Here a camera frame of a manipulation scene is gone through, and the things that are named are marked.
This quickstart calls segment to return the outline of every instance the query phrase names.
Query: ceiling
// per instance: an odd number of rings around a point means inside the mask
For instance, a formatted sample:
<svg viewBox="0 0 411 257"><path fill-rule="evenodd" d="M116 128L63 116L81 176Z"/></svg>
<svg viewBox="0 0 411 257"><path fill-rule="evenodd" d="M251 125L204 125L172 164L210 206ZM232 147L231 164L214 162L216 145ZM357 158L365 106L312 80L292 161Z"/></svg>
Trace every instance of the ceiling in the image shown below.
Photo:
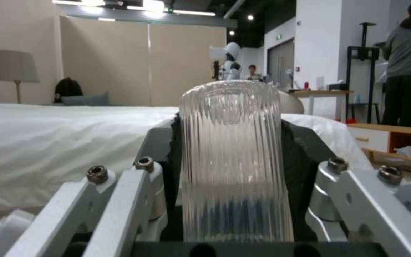
<svg viewBox="0 0 411 257"><path fill-rule="evenodd" d="M126 9L127 5L142 6L143 0L104 0L107 8ZM166 7L177 10L208 11L223 17L237 0L163 0ZM242 47L261 47L264 34L296 13L296 0L246 0L230 17L238 20L234 36L227 33L228 42L237 42ZM249 21L247 16L254 16Z"/></svg>

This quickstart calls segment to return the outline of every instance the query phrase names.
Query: black pants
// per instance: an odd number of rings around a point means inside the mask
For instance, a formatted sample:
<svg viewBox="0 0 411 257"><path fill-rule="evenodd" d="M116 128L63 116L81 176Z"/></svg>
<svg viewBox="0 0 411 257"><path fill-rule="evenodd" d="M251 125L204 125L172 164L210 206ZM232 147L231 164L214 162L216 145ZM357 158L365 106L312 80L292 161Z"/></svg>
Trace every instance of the black pants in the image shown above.
<svg viewBox="0 0 411 257"><path fill-rule="evenodd" d="M411 75L388 78L382 123L411 127Z"/></svg>

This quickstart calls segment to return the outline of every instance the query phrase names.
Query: ribbed glass cup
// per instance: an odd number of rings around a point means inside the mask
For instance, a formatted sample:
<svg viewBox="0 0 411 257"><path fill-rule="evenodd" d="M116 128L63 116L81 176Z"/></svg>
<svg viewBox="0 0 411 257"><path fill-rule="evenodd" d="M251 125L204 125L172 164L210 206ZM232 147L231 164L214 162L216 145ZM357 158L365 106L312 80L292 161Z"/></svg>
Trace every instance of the ribbed glass cup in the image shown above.
<svg viewBox="0 0 411 257"><path fill-rule="evenodd" d="M292 241L280 96L246 80L182 96L185 241Z"/></svg>

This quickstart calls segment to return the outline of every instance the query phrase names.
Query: gray door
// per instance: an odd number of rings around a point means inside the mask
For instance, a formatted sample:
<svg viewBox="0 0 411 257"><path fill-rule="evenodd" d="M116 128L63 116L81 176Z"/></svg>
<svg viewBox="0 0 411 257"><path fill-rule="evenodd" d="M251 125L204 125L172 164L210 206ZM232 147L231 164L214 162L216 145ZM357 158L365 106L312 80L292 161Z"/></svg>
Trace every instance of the gray door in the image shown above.
<svg viewBox="0 0 411 257"><path fill-rule="evenodd" d="M294 69L294 41L290 40L268 50L268 74L280 87L292 84L287 69Z"/></svg>

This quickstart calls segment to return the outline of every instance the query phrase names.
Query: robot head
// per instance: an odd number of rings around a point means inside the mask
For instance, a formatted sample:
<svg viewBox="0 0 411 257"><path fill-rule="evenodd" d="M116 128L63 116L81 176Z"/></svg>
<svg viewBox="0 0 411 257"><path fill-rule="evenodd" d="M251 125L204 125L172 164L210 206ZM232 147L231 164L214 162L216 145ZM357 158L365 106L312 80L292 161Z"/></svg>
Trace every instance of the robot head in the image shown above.
<svg viewBox="0 0 411 257"><path fill-rule="evenodd" d="M240 46L235 43L235 42L231 42L229 43L226 48L226 53L230 54L235 60L237 60L237 57L239 56L240 53Z"/></svg>

